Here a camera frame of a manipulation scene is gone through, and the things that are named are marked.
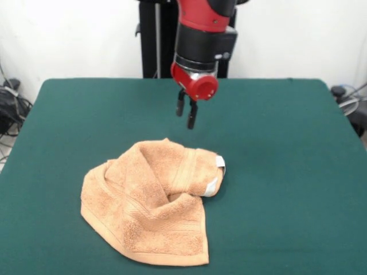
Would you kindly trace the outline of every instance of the towel label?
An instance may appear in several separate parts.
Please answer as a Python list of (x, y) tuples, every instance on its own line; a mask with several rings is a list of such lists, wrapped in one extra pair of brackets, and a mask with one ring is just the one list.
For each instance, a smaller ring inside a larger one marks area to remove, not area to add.
[(223, 167), (223, 176), (225, 175), (225, 162), (222, 156), (217, 156), (216, 158), (217, 167)]
[[(217, 156), (216, 157), (216, 163), (217, 163), (217, 167), (222, 167), (223, 168), (223, 176), (224, 176), (225, 175), (225, 162), (224, 162), (223, 157), (222, 156)], [(204, 193), (203, 197), (213, 196), (213, 194), (216, 192), (217, 183), (218, 183), (218, 178), (213, 179), (213, 181), (210, 182), (206, 186), (206, 190), (205, 190), (205, 193)]]

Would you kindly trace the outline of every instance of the white wall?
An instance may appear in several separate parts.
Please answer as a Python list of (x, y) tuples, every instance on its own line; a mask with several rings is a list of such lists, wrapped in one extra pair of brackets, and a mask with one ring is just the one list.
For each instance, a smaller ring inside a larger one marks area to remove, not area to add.
[[(251, 0), (230, 77), (367, 81), (367, 1)], [(0, 0), (0, 56), (32, 101), (51, 77), (141, 77), (136, 0)]]

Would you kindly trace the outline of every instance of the black stand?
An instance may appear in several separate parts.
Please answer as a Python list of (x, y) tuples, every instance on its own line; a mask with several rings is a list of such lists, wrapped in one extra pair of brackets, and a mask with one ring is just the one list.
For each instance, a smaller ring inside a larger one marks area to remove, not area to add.
[[(156, 3), (160, 2), (159, 18), (156, 18)], [(158, 77), (158, 64), (160, 65), (161, 78), (171, 78), (171, 64), (173, 62), (175, 38), (178, 22), (178, 5), (176, 1), (167, 0), (140, 0), (140, 40), (142, 45), (143, 77)], [(230, 26), (235, 27), (237, 10), (230, 21)], [(159, 19), (160, 33), (156, 32), (156, 19)], [(157, 60), (157, 36), (160, 36), (160, 56)], [(220, 61), (218, 65), (218, 78), (228, 77), (229, 61)]]

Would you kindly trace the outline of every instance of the towel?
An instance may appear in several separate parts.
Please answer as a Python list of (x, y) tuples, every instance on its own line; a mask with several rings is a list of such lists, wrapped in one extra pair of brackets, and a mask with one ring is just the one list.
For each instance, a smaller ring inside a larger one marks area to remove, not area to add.
[(201, 197), (225, 172), (214, 152), (168, 139), (138, 142), (84, 177), (81, 215), (124, 256), (151, 265), (209, 263)]

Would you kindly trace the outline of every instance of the table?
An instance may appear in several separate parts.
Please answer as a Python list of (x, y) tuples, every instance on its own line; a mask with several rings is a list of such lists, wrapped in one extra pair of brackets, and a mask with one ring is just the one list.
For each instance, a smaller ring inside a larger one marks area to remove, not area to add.
[[(0, 175), (0, 274), (367, 274), (367, 155), (319, 80), (221, 80), (194, 130), (172, 80), (48, 80)], [(220, 153), (210, 264), (149, 266), (80, 215), (87, 171), (135, 142)]]

